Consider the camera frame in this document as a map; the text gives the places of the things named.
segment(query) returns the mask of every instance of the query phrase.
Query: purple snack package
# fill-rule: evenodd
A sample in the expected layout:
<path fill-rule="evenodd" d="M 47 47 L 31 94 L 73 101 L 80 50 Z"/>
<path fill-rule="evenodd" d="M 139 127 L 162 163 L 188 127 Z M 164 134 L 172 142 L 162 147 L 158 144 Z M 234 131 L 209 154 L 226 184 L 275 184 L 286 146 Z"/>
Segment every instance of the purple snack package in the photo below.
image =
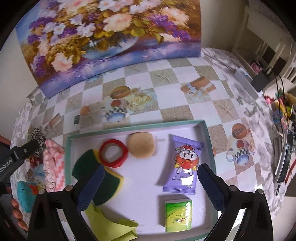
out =
<path fill-rule="evenodd" d="M 197 166 L 204 143 L 179 136 L 173 136 L 173 141 L 176 151 L 173 157 L 174 167 L 163 186 L 163 192 L 195 195 Z"/>

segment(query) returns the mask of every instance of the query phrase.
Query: pink flower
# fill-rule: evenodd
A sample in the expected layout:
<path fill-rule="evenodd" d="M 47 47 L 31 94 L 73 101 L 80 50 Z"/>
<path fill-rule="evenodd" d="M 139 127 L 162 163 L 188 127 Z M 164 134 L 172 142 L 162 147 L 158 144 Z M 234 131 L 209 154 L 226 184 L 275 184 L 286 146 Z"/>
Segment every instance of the pink flower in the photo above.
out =
<path fill-rule="evenodd" d="M 119 0 L 120 2 L 124 3 L 125 6 L 132 5 L 133 0 Z"/>
<path fill-rule="evenodd" d="M 146 9 L 157 7 L 161 4 L 161 0 L 143 0 L 140 2 L 140 6 Z"/>
<path fill-rule="evenodd" d="M 109 9 L 112 12 L 118 12 L 121 8 L 123 8 L 125 6 L 125 4 L 123 2 L 115 2 L 115 4 L 111 7 L 109 7 Z"/>
<path fill-rule="evenodd" d="M 146 6 L 139 6 L 139 5 L 131 5 L 130 6 L 130 14 L 135 14 L 135 13 L 142 13 L 148 8 Z"/>
<path fill-rule="evenodd" d="M 162 8 L 161 12 L 163 15 L 167 15 L 169 20 L 171 20 L 174 24 L 186 27 L 186 22 L 189 20 L 189 17 L 185 12 L 173 7 Z"/>
<path fill-rule="evenodd" d="M 39 49 L 39 54 L 41 56 L 45 56 L 48 53 L 48 47 L 47 47 L 47 42 L 46 41 L 42 41 L 39 45 L 38 45 L 38 49 Z"/>
<path fill-rule="evenodd" d="M 57 53 L 54 61 L 52 62 L 52 66 L 55 69 L 55 71 L 61 71 L 64 72 L 72 67 L 73 61 L 72 61 L 73 55 L 71 55 L 69 58 L 67 58 L 64 53 Z"/>
<path fill-rule="evenodd" d="M 107 32 L 123 31 L 130 26 L 131 20 L 132 16 L 129 13 L 114 14 L 113 16 L 104 19 L 103 22 L 107 23 L 107 25 L 104 27 L 104 30 Z"/>
<path fill-rule="evenodd" d="M 71 0 L 65 6 L 66 12 L 69 15 L 75 15 L 78 9 L 92 3 L 94 0 Z"/>
<path fill-rule="evenodd" d="M 59 11 L 61 11 L 63 8 L 67 6 L 68 3 L 70 3 L 71 0 L 57 0 L 60 5 L 59 5 Z"/>
<path fill-rule="evenodd" d="M 110 7 L 112 7 L 114 5 L 115 5 L 115 1 L 113 1 L 113 0 L 101 0 L 99 2 L 98 8 L 101 11 L 105 11 L 107 9 L 110 9 Z"/>

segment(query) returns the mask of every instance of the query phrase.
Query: cable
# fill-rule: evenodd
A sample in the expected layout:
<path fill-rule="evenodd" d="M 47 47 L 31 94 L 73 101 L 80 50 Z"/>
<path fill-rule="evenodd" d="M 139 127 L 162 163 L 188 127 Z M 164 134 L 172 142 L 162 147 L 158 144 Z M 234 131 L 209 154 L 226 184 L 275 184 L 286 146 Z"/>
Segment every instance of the cable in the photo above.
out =
<path fill-rule="evenodd" d="M 285 90 L 284 90 L 284 82 L 281 78 L 281 84 L 283 86 L 283 97 L 284 97 L 284 106 L 285 106 L 285 109 L 286 109 L 286 121 L 287 121 L 287 124 L 289 126 L 289 121 L 288 121 L 288 111 L 287 111 L 287 105 L 286 105 L 286 97 L 285 97 Z"/>
<path fill-rule="evenodd" d="M 284 90 L 284 82 L 281 78 L 281 84 L 283 86 L 283 97 L 284 97 L 284 106 L 285 106 L 285 109 L 286 109 L 286 121 L 287 121 L 287 124 L 288 124 L 288 127 L 289 127 L 289 121 L 288 121 L 288 111 L 287 111 L 287 105 L 286 105 L 286 97 L 285 97 L 285 90 Z M 289 163 L 289 172 L 288 172 L 289 176 L 291 174 L 291 180 L 293 179 L 293 173 L 291 172 L 291 167 L 290 167 L 290 163 Z"/>
<path fill-rule="evenodd" d="M 275 74 L 275 72 L 274 72 L 274 70 L 271 68 L 271 71 L 274 73 L 274 77 L 275 77 L 275 79 L 276 79 L 276 90 L 277 90 L 277 92 L 278 92 L 278 102 L 279 102 L 279 106 L 280 106 L 280 101 L 279 101 L 279 85 L 278 85 L 278 83 L 277 83 L 277 78 L 276 78 L 276 74 Z M 281 111 L 280 111 L 280 107 L 279 107 L 279 122 L 280 122 L 280 124 L 281 124 Z M 283 134 L 283 138 L 282 138 L 282 140 L 281 140 L 281 143 L 282 143 L 282 146 L 283 146 L 283 150 L 284 150 L 284 130 L 283 130 L 283 126 L 282 126 L 282 124 L 281 124 L 281 132 L 282 132 L 282 134 Z"/>
<path fill-rule="evenodd" d="M 273 70 L 273 68 L 271 67 L 271 71 L 274 73 L 274 77 L 276 79 L 276 90 L 277 90 L 277 93 L 278 93 L 278 102 L 279 102 L 279 86 L 278 86 L 278 83 L 277 83 L 277 78 L 276 78 L 276 74 Z M 287 125 L 289 127 L 289 120 L 288 120 L 288 111 L 287 111 L 287 105 L 286 105 L 286 97 L 285 97 L 285 90 L 284 90 L 284 82 L 283 82 L 283 79 L 281 78 L 280 74 L 279 74 L 279 77 L 281 79 L 281 84 L 282 84 L 282 88 L 283 88 L 283 99 L 284 99 L 284 106 L 285 106 L 285 109 L 286 109 L 286 121 L 287 121 Z M 280 124 L 281 124 L 281 111 L 279 111 L 279 117 L 280 117 Z M 284 131 L 283 131 L 283 126 L 281 124 L 281 131 L 282 131 L 282 134 L 283 134 L 283 138 L 282 138 L 282 146 L 283 146 L 283 149 L 284 149 Z M 289 163 L 289 176 L 291 174 L 291 179 L 293 179 L 293 174 L 291 172 L 291 167 L 290 167 L 290 163 Z M 278 185 L 277 189 L 276 189 L 276 195 L 279 194 L 279 188 L 280 188 L 280 184 Z"/>

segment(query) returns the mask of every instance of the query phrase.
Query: blue plush toy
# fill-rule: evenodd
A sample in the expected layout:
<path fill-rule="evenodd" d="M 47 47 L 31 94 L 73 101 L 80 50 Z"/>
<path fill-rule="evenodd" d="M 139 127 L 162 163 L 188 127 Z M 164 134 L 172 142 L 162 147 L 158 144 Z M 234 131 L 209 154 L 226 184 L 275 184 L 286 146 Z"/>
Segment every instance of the blue plush toy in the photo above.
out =
<path fill-rule="evenodd" d="M 17 197 L 24 212 L 32 212 L 37 194 L 38 187 L 36 183 L 27 183 L 24 181 L 17 183 Z"/>

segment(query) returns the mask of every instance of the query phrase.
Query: tablecloth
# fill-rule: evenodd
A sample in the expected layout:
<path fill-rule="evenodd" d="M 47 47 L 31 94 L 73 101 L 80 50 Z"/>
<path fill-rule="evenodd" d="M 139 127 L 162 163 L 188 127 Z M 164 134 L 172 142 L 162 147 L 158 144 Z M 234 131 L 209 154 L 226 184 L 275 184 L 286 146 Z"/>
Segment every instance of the tablecloth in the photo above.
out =
<path fill-rule="evenodd" d="M 230 52 L 203 48 L 199 58 L 163 59 L 122 67 L 89 78 L 50 99 L 45 99 L 37 88 L 17 115 L 11 146 L 17 138 L 27 139 L 34 127 L 64 146 L 67 137 L 77 133 L 203 119 L 211 137 L 217 175 L 242 191 L 263 188 L 274 216 L 281 209 L 286 189 L 280 188 L 279 195 L 275 195 L 271 138 L 276 130 L 264 98 L 254 101 L 233 77 L 239 67 L 240 62 Z M 184 86 L 191 88 L 189 83 L 201 76 L 210 81 L 202 91 L 194 95 L 181 91 Z M 208 92 L 207 88 L 212 85 L 215 89 Z M 121 98 L 124 91 L 129 95 Z M 83 106 L 89 107 L 86 115 L 80 115 Z M 247 145 L 254 149 L 246 165 L 226 160 L 226 151 L 232 147 L 228 140 L 234 135 L 236 124 L 246 127 Z M 236 145 L 247 151 L 243 149 L 245 142 Z M 17 182 L 25 180 L 27 170 L 28 165 L 23 164 L 11 176 L 12 194 L 16 199 Z M 25 222 L 29 223 L 29 218 L 30 214 L 24 214 Z"/>

